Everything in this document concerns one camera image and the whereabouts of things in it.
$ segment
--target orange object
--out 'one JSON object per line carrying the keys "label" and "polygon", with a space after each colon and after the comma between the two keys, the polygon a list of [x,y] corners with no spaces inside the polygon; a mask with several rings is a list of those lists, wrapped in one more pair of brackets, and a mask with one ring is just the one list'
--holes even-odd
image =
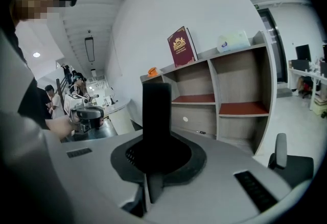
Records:
{"label": "orange object", "polygon": [[148,71],[148,77],[155,77],[158,75],[157,72],[157,67],[152,67],[149,71]]}

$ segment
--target person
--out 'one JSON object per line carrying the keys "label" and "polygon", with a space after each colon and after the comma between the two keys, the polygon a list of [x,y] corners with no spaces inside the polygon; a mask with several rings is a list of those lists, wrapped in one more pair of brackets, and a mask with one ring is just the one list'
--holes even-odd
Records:
{"label": "person", "polygon": [[55,93],[55,89],[52,85],[47,85],[45,91],[51,99],[52,119],[64,116],[65,113],[63,112],[59,94]]}
{"label": "person", "polygon": [[65,74],[66,80],[68,82],[68,85],[72,84],[72,74],[69,70],[69,66],[65,65],[64,63],[61,65],[61,67],[63,68],[63,73]]}
{"label": "person", "polygon": [[49,99],[49,96],[47,95],[46,91],[37,87],[37,92],[39,94],[39,98],[41,100],[41,106],[44,114],[45,119],[51,119],[51,114],[49,112],[49,109],[51,109],[51,101]]}
{"label": "person", "polygon": [[[64,6],[66,1],[70,0],[1,0],[1,28],[22,61],[26,62],[22,50],[18,46],[18,38],[15,35],[18,23],[24,20],[42,18],[48,9]],[[73,120],[70,120],[67,115],[52,120],[45,119],[35,80],[32,80],[25,92],[18,113],[21,116],[31,118],[42,129],[51,130],[60,139],[65,138],[71,131],[76,129],[76,123],[79,121],[76,115]]]}
{"label": "person", "polygon": [[79,75],[80,73],[77,73],[74,76],[74,80],[73,80],[73,85],[71,86],[71,88],[69,89],[69,92],[71,94],[78,94],[80,96],[83,96],[83,82],[84,82],[84,78],[83,76]]}

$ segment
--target floor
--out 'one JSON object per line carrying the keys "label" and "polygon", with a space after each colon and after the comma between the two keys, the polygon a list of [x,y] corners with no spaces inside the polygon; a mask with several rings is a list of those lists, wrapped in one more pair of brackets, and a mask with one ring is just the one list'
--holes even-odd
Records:
{"label": "floor", "polygon": [[276,99],[275,111],[260,149],[254,158],[264,166],[274,152],[278,133],[287,135],[288,155],[307,156],[314,160],[316,173],[327,149],[327,120],[309,110],[310,99],[292,96]]}

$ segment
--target office chair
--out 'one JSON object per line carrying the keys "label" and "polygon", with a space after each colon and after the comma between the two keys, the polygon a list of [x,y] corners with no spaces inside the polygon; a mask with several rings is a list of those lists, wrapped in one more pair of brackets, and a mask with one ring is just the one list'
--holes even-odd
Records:
{"label": "office chair", "polygon": [[285,133],[277,135],[275,153],[270,156],[268,168],[281,176],[291,188],[313,177],[312,158],[287,155]]}

